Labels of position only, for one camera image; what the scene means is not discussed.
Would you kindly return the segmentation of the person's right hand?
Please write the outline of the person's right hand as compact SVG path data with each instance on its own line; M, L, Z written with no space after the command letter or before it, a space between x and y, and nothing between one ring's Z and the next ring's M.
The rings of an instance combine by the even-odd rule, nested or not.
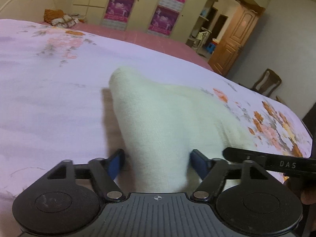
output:
M315 204L315 178L288 178L284 185L300 198L303 204Z

